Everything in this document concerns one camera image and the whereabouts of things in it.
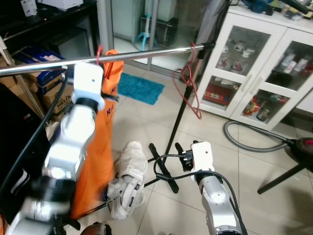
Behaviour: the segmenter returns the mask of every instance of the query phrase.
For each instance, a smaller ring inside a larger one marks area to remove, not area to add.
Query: blue mat
[[[141,102],[154,105],[162,93],[164,85],[142,77],[122,73],[118,93]]]

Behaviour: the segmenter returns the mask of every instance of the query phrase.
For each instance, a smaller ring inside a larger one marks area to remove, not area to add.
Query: horizontal metal bar
[[[170,55],[170,54],[178,54],[178,53],[186,53],[190,52],[193,49],[202,50],[204,45],[199,44],[194,47],[180,47],[174,49],[163,49],[163,50],[148,50],[148,51],[140,51],[140,52],[130,52],[130,53],[122,53],[116,55],[104,55],[100,56],[99,61],[101,62],[115,62],[115,61],[124,61],[124,60],[133,60],[133,59],[141,59],[162,55]],[[38,71],[46,71],[46,70],[60,70],[67,69],[68,65],[74,65],[80,62],[96,62],[96,57],[85,57],[77,60],[59,60],[59,61],[48,61],[27,65],[19,65],[12,66],[0,69],[0,77],[5,75],[15,75],[21,73],[32,73]]]

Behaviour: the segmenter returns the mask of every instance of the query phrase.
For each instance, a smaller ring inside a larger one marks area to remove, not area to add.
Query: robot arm
[[[176,144],[176,147],[181,152],[182,148],[178,145]],[[194,143],[191,145],[191,150],[181,153],[184,156],[181,158],[184,170],[193,167],[191,172],[214,171],[210,143]],[[206,211],[209,233],[211,235],[244,234],[230,196],[221,180],[217,176],[208,176],[205,173],[193,175],[192,180],[197,182],[202,194],[202,205]]]
[[[42,176],[33,184],[6,235],[48,235],[56,217],[69,212],[86,147],[94,136],[97,111],[105,106],[101,97],[102,78],[99,66],[75,65],[72,96],[75,105],[61,120],[61,132],[48,152]]]

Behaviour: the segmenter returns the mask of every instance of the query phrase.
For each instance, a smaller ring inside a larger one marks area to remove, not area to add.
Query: cabinet handle
[[[256,93],[256,90],[258,89],[261,82],[262,82],[262,77],[259,77],[259,79],[253,85],[253,88],[250,90],[250,94]]]
[[[249,82],[250,78],[252,78],[252,74],[249,74],[249,75],[246,77],[246,82],[245,82],[245,83],[242,85],[242,87],[241,87],[241,91],[242,91],[242,92],[245,92],[246,86],[248,85],[248,82]]]

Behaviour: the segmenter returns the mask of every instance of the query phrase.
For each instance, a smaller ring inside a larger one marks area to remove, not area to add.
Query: vacuum hose
[[[278,140],[278,141],[281,141],[282,143],[280,143],[279,145],[276,145],[276,146],[273,146],[273,147],[270,147],[270,148],[255,148],[255,147],[251,147],[251,146],[247,146],[243,143],[240,143],[239,141],[235,140],[231,134],[229,133],[228,131],[228,127],[230,125],[233,125],[233,124],[237,124],[237,125],[240,125],[240,126],[245,126],[251,130],[254,130],[260,134],[263,134],[265,136],[268,136],[274,140]],[[285,148],[286,146],[288,146],[288,144],[292,144],[293,142],[290,140],[290,139],[287,139],[283,136],[280,136],[278,134],[275,134],[275,133],[272,133],[272,132],[269,132],[269,131],[266,131],[266,130],[263,130],[261,128],[258,128],[258,127],[255,127],[255,126],[250,126],[250,125],[247,125],[247,124],[244,124],[244,123],[241,123],[241,122],[238,122],[238,121],[228,121],[224,124],[224,127],[223,127],[223,132],[226,136],[226,138],[232,142],[234,145],[244,149],[244,150],[247,150],[247,151],[250,151],[250,152],[257,152],[257,153],[269,153],[269,152],[273,152],[273,151],[276,151],[276,150],[279,150],[281,148]]]

